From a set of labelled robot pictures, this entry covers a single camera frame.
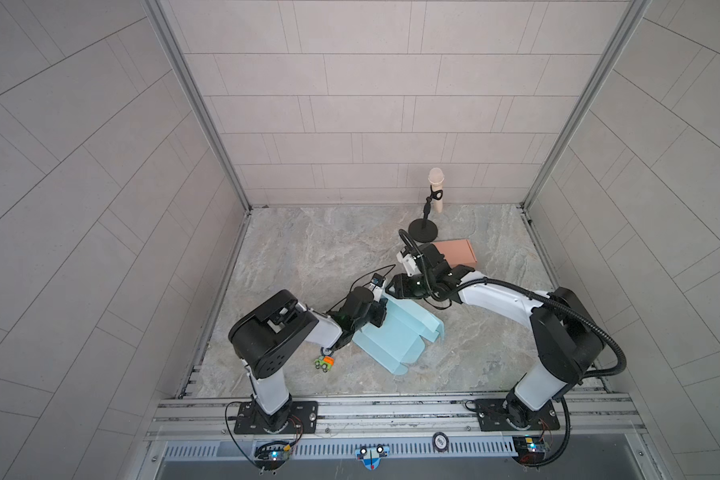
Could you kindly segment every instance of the robotic arm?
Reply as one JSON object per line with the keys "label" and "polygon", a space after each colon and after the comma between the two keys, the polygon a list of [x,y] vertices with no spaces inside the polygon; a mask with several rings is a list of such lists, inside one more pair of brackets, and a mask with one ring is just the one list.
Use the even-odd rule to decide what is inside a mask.
{"label": "robotic arm", "polygon": [[[346,345],[366,323],[381,326],[385,315],[385,299],[381,298],[384,286],[387,294],[399,299],[432,298],[481,306],[534,333],[539,359],[503,404],[508,423],[516,429],[535,425],[540,412],[550,409],[553,398],[563,401],[563,395],[582,379],[615,375],[626,368],[621,348],[592,321],[570,290],[530,292],[490,279],[468,266],[451,269],[436,246],[419,246],[404,230],[399,233],[405,248],[398,253],[398,261],[405,273],[389,282],[374,275],[371,289],[355,288],[338,312],[315,312],[288,290],[281,290],[231,329],[229,339],[253,387],[253,415],[259,417],[268,432],[282,430],[292,407],[282,365],[304,340],[324,347],[324,352],[333,351]],[[605,345],[616,354],[616,366],[588,372]]]}

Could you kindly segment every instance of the marble floor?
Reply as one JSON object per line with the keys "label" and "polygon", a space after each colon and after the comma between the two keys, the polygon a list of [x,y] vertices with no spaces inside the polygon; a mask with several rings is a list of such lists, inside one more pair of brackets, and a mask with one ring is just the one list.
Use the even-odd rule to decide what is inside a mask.
{"label": "marble floor", "polygon": [[[398,229],[421,215],[420,206],[264,208],[251,223],[232,273],[195,397],[248,396],[251,387],[227,339],[232,325],[280,289],[317,311],[346,295],[352,281],[395,263]],[[447,205],[433,214],[438,240],[469,238],[478,270],[531,290],[551,283],[514,205]],[[392,274],[402,272],[400,265]],[[437,312],[444,338],[430,343],[408,373],[394,376],[350,343],[330,372],[315,369],[319,348],[303,343],[285,365],[291,393],[420,393],[506,390],[534,363],[530,331],[486,310],[457,303]]]}

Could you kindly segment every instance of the tiled wall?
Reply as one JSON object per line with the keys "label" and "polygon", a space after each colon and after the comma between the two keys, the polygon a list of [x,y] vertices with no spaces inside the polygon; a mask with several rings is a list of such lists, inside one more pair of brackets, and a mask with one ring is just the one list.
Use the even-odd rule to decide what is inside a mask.
{"label": "tiled wall", "polygon": [[625,2],[163,0],[254,204],[522,200]]}
{"label": "tiled wall", "polygon": [[720,480],[720,0],[654,0],[539,198],[560,283],[624,348],[615,388],[676,478]]}
{"label": "tiled wall", "polygon": [[116,477],[241,218],[138,0],[0,1],[0,478]]}

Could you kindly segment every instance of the unfolded blue cardboard box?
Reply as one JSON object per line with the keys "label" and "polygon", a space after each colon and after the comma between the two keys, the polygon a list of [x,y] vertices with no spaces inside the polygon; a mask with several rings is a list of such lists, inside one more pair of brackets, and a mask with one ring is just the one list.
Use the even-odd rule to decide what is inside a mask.
{"label": "unfolded blue cardboard box", "polygon": [[422,337],[430,342],[444,335],[443,322],[412,300],[397,300],[386,294],[387,318],[381,328],[371,323],[355,332],[352,340],[394,375],[408,371],[424,351]]}

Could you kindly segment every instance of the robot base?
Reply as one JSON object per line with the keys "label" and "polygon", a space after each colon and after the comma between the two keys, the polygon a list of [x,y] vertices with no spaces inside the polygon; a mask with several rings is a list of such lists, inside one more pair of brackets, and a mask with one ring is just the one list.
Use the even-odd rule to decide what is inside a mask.
{"label": "robot base", "polygon": [[[507,422],[509,416],[504,412],[503,404],[504,398],[476,398],[474,400],[475,408],[483,414],[483,416],[478,414],[481,432],[506,432],[512,429],[512,425]],[[542,430],[542,420],[547,424],[547,429],[560,430],[560,420],[557,419],[557,412],[551,400],[538,411],[538,418],[530,425],[529,430]]]}
{"label": "robot base", "polygon": [[[317,402],[292,402],[289,416],[297,417],[302,421],[302,433],[315,433],[317,419]],[[235,435],[266,435],[278,433],[283,435],[296,434],[296,427],[288,421],[278,432],[269,430],[266,418],[257,410],[254,402],[245,402],[240,405],[235,420]]]}

